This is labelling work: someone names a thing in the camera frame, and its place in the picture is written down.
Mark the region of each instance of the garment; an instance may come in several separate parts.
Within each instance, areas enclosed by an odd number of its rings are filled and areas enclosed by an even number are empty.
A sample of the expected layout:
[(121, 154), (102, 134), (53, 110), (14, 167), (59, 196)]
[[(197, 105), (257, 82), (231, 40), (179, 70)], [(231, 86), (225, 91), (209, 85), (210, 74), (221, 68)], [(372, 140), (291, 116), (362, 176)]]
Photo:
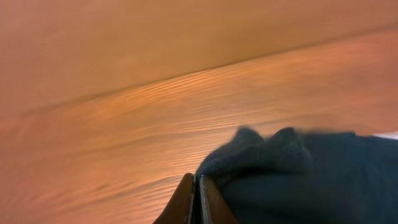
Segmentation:
[(398, 223), (398, 141), (240, 128), (197, 170), (239, 223)]

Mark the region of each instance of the wood plank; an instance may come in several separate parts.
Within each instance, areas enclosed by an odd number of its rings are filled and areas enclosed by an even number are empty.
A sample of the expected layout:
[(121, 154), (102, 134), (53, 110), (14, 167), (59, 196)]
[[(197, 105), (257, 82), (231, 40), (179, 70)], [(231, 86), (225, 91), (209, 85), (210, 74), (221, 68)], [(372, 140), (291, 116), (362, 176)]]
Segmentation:
[(395, 22), (396, 0), (2, 0), (0, 117)]
[(0, 120), (1, 223), (150, 223), (237, 126), (398, 129), (398, 29)]

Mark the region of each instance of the folded cloth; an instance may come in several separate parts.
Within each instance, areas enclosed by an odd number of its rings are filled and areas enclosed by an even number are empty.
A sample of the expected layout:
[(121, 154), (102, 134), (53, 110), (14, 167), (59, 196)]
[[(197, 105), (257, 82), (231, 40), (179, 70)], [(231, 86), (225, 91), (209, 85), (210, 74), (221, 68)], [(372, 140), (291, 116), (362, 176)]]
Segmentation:
[(262, 138), (240, 128), (201, 163), (239, 223), (398, 223), (398, 141), (355, 133)]

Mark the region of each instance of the wood grain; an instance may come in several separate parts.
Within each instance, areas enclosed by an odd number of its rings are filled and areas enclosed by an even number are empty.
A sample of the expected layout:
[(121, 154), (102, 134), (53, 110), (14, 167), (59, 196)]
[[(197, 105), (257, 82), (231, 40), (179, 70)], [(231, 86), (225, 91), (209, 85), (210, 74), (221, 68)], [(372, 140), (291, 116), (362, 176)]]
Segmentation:
[(398, 129), (398, 29), (0, 121), (0, 223), (150, 223), (237, 126)]
[(1, 0), (0, 117), (395, 22), (396, 0)]

